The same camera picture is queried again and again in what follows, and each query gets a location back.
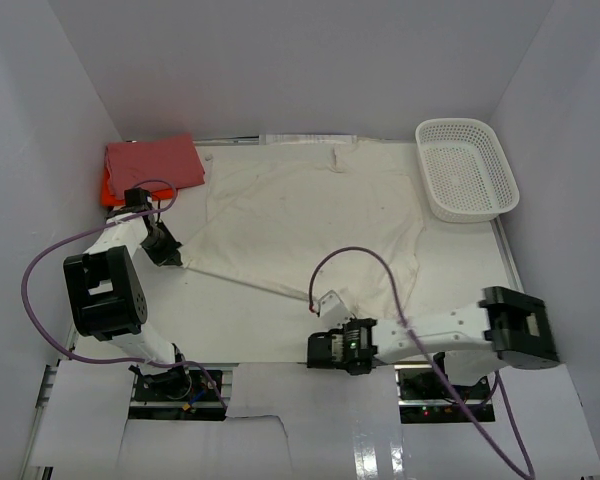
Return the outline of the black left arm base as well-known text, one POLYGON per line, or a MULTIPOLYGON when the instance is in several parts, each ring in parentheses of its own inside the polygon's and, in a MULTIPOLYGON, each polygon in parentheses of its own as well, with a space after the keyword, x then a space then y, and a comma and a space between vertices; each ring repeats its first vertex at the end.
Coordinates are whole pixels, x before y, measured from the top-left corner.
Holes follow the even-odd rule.
POLYGON ((216 386, 226 405, 229 404, 232 372, 211 369, 209 381, 199 370, 189 371, 189 380, 175 394, 150 388, 136 377, 128 411, 130 420, 210 421, 226 419, 225 408, 213 388, 216 386))

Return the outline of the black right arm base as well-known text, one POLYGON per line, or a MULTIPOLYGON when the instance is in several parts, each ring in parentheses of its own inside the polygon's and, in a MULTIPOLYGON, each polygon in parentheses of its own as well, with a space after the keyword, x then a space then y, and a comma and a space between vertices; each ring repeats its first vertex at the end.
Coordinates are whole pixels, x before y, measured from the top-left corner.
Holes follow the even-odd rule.
MULTIPOLYGON (((400 420, 403 425, 459 424, 469 420, 457 402, 424 363, 395 366, 400 420)), ((482 377, 472 386, 454 386, 479 422, 493 423, 494 383, 482 377)))

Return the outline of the white t shirt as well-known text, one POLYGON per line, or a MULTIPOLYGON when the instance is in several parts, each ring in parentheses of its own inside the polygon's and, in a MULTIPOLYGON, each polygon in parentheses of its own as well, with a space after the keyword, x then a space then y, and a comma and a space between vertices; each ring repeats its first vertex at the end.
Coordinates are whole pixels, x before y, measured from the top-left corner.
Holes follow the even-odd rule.
POLYGON ((206 224, 185 244, 188 269, 292 298, 335 291, 358 315, 393 318, 415 286, 423 214, 413 181, 374 143, 325 158, 217 158, 206 224))

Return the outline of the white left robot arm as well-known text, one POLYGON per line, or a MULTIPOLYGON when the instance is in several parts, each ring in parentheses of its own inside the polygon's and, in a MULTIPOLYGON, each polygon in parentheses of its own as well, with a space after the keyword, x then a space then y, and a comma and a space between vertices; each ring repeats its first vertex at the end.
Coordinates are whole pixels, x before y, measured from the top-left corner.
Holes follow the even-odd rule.
POLYGON ((148 305, 133 263, 142 251, 158 267, 182 264, 177 241, 153 212, 150 193, 135 187, 124 193, 124 206, 112 212, 105 231, 84 253, 64 260, 63 271, 75 328, 117 347, 127 357, 170 364, 160 370, 157 387, 179 399, 191 387, 191 374, 174 363, 178 347, 150 325, 148 305))

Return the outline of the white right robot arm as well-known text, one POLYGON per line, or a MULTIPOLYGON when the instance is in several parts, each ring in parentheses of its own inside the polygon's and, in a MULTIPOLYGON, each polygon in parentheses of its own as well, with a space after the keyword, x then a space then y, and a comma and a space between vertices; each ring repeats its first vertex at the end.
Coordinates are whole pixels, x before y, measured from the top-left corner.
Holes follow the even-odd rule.
POLYGON ((333 291, 319 301, 327 329, 309 336, 306 365, 364 375, 384 365, 429 354, 439 368, 433 390, 452 399, 504 367, 544 370, 561 364, 545 302, 505 287, 448 313, 393 319, 356 318, 333 291))

